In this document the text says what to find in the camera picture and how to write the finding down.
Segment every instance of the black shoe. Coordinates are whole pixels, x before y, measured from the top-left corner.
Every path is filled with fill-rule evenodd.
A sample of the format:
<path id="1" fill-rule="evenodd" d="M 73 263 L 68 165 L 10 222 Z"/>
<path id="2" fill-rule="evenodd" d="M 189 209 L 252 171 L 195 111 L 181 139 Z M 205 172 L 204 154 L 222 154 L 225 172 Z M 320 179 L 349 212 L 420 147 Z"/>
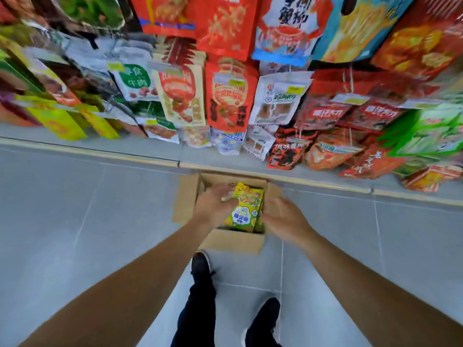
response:
<path id="1" fill-rule="evenodd" d="M 211 279 L 213 274 L 206 252 L 197 251 L 191 261 L 191 275 L 193 275 L 194 283 L 197 284 L 201 280 Z"/>
<path id="2" fill-rule="evenodd" d="M 280 308 L 280 301 L 276 297 L 269 298 L 263 304 L 254 321 L 252 321 L 251 327 L 245 330 L 243 334 L 243 347 L 259 346 L 264 341 L 270 340 L 276 345 L 273 330 L 280 316 Z"/>

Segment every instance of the tile floor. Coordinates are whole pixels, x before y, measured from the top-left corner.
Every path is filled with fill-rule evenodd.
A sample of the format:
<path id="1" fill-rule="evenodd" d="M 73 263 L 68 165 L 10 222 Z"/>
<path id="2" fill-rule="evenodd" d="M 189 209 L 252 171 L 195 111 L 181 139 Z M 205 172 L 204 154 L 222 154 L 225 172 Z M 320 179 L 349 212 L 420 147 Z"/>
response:
<path id="1" fill-rule="evenodd" d="M 0 150 L 0 346 L 177 229 L 175 168 Z M 463 208 L 285 185 L 313 227 L 368 267 L 463 323 Z M 220 347 L 281 298 L 285 347 L 369 346 L 303 253 L 268 236 L 259 256 L 211 253 Z M 186 268 L 139 346 L 170 346 L 192 284 Z"/>

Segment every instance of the person's right arm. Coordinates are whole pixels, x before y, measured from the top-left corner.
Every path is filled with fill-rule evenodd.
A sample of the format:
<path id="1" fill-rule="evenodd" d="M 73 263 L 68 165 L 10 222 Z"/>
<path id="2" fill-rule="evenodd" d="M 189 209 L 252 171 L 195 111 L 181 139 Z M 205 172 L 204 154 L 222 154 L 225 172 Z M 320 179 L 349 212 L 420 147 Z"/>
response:
<path id="1" fill-rule="evenodd" d="M 331 244 L 291 201 L 271 201 L 280 214 L 263 214 L 262 222 L 305 251 L 373 347 L 463 346 L 463 326 Z"/>

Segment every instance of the person's left hand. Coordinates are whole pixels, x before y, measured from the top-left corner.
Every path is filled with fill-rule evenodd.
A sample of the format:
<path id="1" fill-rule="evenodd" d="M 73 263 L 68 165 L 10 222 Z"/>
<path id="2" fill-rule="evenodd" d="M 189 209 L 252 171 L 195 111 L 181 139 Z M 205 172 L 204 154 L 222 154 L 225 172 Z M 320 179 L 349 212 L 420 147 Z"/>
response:
<path id="1" fill-rule="evenodd" d="M 231 190 L 233 186 L 229 184 L 218 184 L 206 189 L 196 200 L 192 220 L 204 223 L 210 230 L 223 225 L 239 203 L 237 198 L 222 201 L 221 198 L 228 196 Z"/>

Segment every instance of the open cardboard box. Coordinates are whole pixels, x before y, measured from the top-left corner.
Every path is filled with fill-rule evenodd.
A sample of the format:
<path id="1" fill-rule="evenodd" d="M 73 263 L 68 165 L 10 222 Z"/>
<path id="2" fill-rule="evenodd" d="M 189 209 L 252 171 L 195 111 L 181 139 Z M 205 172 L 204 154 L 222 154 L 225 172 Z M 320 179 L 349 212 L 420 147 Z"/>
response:
<path id="1" fill-rule="evenodd" d="M 199 173 L 180 176 L 177 190 L 177 199 L 174 204 L 174 215 L 172 221 L 186 224 L 193 216 L 196 198 L 199 195 L 201 184 L 209 187 L 221 183 L 243 183 L 255 188 L 263 188 L 263 211 L 275 214 L 271 210 L 274 205 L 267 203 L 269 197 L 281 195 L 281 187 L 270 183 L 264 179 L 249 178 L 240 175 L 218 174 L 218 173 Z M 265 243 L 264 234 L 246 233 L 241 231 L 214 229 L 203 241 L 200 248 L 215 249 L 218 251 L 244 252 L 249 254 L 259 254 Z"/>

